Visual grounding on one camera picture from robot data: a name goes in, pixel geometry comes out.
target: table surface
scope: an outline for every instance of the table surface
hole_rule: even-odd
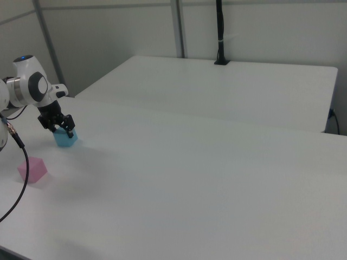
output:
[[[325,130],[337,69],[135,56],[76,96],[180,114]]]
[[[79,140],[59,148],[29,106],[14,121],[49,171],[0,224],[46,259],[345,259],[347,139],[63,98]],[[24,160],[0,153],[0,215]]]

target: cube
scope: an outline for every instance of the cube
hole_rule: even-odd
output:
[[[66,131],[59,127],[54,133],[54,139],[58,146],[60,147],[71,147],[78,139],[75,129],[72,130],[74,136],[69,138]]]
[[[22,176],[22,179],[25,180],[25,175],[27,173],[27,162],[24,161],[17,168]],[[35,183],[41,179],[47,173],[47,168],[44,165],[44,162],[41,158],[29,157],[29,179],[28,183]]]

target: blue cube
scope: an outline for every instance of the blue cube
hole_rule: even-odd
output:
[[[69,138],[66,131],[59,127],[54,133],[54,139],[58,146],[60,147],[71,147],[78,139],[75,129],[72,130],[74,136]]]

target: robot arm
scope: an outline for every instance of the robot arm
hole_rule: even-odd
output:
[[[0,80],[0,112],[7,107],[9,100],[10,94],[6,87],[6,84],[2,80]],[[5,125],[0,122],[0,151],[5,147],[6,143],[7,130],[5,128]]]
[[[75,123],[71,115],[61,113],[57,101],[68,95],[66,86],[51,85],[41,64],[32,55],[19,57],[13,64],[17,71],[16,77],[4,79],[9,92],[8,108],[34,105],[41,113],[38,120],[45,129],[55,132],[55,126],[58,125],[72,138]]]

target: black cable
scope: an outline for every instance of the black cable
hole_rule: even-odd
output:
[[[7,120],[15,120],[16,118],[18,118],[24,112],[24,110],[26,108],[27,108],[27,106],[23,107],[22,111],[18,115],[16,115],[14,118],[7,118]]]
[[[22,149],[23,149],[23,152],[24,152],[25,160],[27,162],[27,173],[25,175],[25,181],[24,181],[23,189],[21,191],[21,194],[17,198],[16,202],[10,208],[10,210],[2,218],[0,218],[0,222],[2,222],[12,212],[12,210],[15,209],[15,207],[18,204],[18,202],[20,202],[20,200],[21,200],[21,198],[22,198],[22,196],[24,194],[25,188],[27,187],[27,184],[28,184],[28,179],[29,179],[29,158],[28,158],[28,154],[27,154],[27,151],[25,150],[25,148],[23,147]]]
[[[336,125],[337,125],[337,134],[340,135],[340,125],[338,124],[337,116],[335,113],[334,113],[334,117],[335,117]]]

